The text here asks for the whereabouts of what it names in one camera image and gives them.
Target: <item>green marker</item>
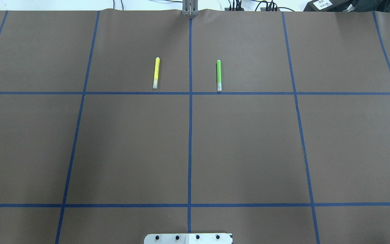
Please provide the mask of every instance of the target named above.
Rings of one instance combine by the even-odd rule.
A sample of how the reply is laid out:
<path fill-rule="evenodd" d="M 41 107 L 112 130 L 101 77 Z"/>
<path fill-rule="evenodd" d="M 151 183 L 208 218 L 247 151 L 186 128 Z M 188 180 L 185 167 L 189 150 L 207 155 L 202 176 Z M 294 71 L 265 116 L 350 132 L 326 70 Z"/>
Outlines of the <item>green marker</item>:
<path fill-rule="evenodd" d="M 222 91 L 222 69 L 221 69 L 221 61 L 216 61 L 216 76 L 218 82 L 218 91 Z"/>

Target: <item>horizontal blue line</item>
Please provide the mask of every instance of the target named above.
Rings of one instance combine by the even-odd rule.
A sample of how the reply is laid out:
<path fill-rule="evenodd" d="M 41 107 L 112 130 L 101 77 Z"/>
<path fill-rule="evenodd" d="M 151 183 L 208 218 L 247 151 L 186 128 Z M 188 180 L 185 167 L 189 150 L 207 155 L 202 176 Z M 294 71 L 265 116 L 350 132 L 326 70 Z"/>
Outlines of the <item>horizontal blue line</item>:
<path fill-rule="evenodd" d="M 62 204 L 17 204 L 1 203 L 0 207 L 61 207 Z M 311 207 L 310 203 L 195 203 L 191 207 Z M 315 207 L 390 206 L 390 202 L 330 202 L 314 203 Z M 188 207 L 188 204 L 66 204 L 65 207 Z"/>
<path fill-rule="evenodd" d="M 141 92 L 141 91 L 108 91 L 108 92 L 92 92 L 87 91 L 87 95 L 189 95 L 189 92 Z M 293 95 L 293 92 L 193 92 L 193 95 Z M 390 96 L 390 93 L 347 93 L 347 92 L 312 92 L 303 91 L 297 92 L 298 95 L 378 95 Z M 43 92 L 11 92 L 0 91 L 0 95 L 82 95 L 82 92 L 76 91 L 43 91 Z"/>
<path fill-rule="evenodd" d="M 61 204 L 0 203 L 0 207 L 61 207 Z"/>
<path fill-rule="evenodd" d="M 187 207 L 184 204 L 66 204 L 65 207 Z"/>
<path fill-rule="evenodd" d="M 191 207 L 311 207 L 310 203 L 195 203 Z"/>
<path fill-rule="evenodd" d="M 314 203 L 316 207 L 390 206 L 390 202 Z"/>

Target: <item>white bracket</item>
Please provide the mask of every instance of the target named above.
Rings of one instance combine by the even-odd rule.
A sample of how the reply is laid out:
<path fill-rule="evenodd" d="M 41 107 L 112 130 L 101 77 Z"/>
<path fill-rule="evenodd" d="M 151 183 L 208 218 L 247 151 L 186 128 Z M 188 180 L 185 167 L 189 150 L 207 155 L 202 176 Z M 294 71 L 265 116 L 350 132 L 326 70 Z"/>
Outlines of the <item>white bracket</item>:
<path fill-rule="evenodd" d="M 233 244 L 230 233 L 149 234 L 144 244 Z"/>
<path fill-rule="evenodd" d="M 183 15 L 195 17 L 198 15 L 198 0 L 182 0 L 183 1 Z"/>

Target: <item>marker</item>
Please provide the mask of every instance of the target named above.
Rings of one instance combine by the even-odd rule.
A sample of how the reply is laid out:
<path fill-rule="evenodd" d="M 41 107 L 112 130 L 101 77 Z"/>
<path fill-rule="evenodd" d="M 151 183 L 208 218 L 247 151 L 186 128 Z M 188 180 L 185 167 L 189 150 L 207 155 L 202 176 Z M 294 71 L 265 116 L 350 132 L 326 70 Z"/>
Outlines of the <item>marker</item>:
<path fill-rule="evenodd" d="M 154 79 L 153 79 L 153 89 L 157 89 L 157 81 L 159 80 L 159 64 L 160 58 L 156 58 L 156 63 L 154 65 Z"/>
<path fill-rule="evenodd" d="M 216 76 L 218 82 L 218 91 L 222 91 L 222 69 L 221 69 L 221 61 L 216 61 Z"/>

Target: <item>sticker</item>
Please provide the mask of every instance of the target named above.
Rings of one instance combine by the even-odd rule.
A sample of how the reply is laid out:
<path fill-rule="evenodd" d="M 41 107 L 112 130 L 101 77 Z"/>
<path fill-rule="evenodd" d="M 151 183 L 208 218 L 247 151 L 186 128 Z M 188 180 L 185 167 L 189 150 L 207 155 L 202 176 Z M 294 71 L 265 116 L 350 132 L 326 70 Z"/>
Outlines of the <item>sticker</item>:
<path fill-rule="evenodd" d="M 329 0 L 318 0 L 314 2 L 314 6 L 316 6 L 319 10 L 325 9 L 333 4 Z"/>

